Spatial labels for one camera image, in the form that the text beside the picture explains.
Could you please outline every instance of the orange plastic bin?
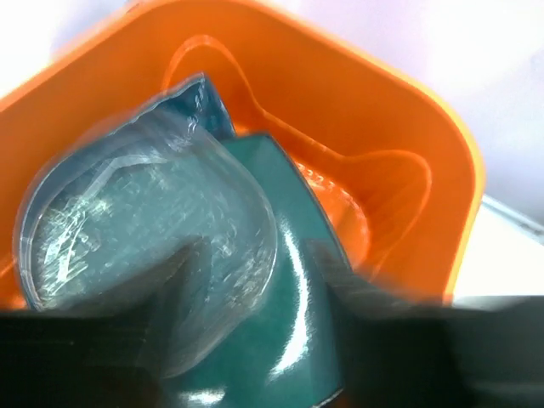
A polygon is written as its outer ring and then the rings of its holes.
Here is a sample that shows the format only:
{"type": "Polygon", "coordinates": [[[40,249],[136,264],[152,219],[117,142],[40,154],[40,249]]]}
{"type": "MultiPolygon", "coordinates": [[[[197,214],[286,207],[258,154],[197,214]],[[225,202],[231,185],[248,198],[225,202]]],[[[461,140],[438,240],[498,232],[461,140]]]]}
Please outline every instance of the orange plastic bin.
{"type": "Polygon", "coordinates": [[[86,130],[205,71],[239,133],[269,131],[355,267],[449,298],[483,193],[468,130],[428,90],[261,3],[156,0],[111,18],[0,101],[0,306],[24,305],[11,241],[36,172],[86,130]]]}

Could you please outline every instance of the clear plastic bag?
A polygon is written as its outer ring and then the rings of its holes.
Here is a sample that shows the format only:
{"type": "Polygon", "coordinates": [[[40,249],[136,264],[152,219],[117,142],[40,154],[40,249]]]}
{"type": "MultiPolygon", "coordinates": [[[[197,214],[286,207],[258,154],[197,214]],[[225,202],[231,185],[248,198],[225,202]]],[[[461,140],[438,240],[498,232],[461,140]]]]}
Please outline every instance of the clear plastic bag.
{"type": "Polygon", "coordinates": [[[15,246],[34,309],[70,310],[130,281],[126,296],[88,311],[116,313],[155,291],[154,276],[184,268],[167,376],[197,364],[252,313],[275,265],[275,220],[261,188],[169,105],[67,156],[22,214],[15,246]]]}

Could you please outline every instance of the transparent plastic wrap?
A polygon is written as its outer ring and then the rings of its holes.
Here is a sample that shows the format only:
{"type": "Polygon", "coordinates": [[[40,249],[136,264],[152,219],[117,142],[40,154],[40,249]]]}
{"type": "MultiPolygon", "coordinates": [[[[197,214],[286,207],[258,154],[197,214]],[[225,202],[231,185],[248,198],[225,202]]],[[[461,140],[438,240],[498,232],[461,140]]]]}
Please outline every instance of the transparent plastic wrap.
{"type": "Polygon", "coordinates": [[[152,106],[38,181],[14,242],[33,309],[113,314],[183,268],[165,372],[173,376],[262,301],[277,250],[270,204],[249,172],[171,105],[152,106]],[[123,285],[129,290],[111,291],[123,285]]]}

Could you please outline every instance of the teal object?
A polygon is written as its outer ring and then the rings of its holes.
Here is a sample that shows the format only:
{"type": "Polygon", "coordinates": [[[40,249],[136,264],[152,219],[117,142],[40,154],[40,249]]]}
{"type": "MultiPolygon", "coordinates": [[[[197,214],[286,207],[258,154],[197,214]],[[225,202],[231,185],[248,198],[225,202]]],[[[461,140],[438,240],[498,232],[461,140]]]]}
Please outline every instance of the teal object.
{"type": "Polygon", "coordinates": [[[229,112],[205,74],[197,74],[183,81],[170,90],[168,96],[157,100],[150,109],[156,107],[187,117],[217,140],[236,137],[229,112]]]}
{"type": "Polygon", "coordinates": [[[258,308],[277,249],[251,174],[168,106],[59,162],[33,191],[22,230],[20,276],[38,310],[115,315],[184,269],[164,377],[197,365],[258,308]]]}
{"type": "Polygon", "coordinates": [[[173,406],[309,408],[342,387],[332,321],[313,242],[349,265],[313,193],[269,136],[224,142],[263,188],[278,252],[263,305],[199,365],[164,383],[173,406]]]}

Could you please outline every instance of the glossy teal surface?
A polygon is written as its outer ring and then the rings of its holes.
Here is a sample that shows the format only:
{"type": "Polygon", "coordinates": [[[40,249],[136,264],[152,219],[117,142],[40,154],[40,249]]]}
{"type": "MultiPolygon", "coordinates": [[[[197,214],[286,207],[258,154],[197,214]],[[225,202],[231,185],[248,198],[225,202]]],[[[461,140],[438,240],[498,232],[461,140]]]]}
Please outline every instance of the glossy teal surface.
{"type": "Polygon", "coordinates": [[[279,234],[263,306],[197,367],[165,384],[174,406],[309,408],[341,387],[326,284],[309,245],[344,259],[309,187],[268,136],[224,142],[264,189],[279,234]]]}

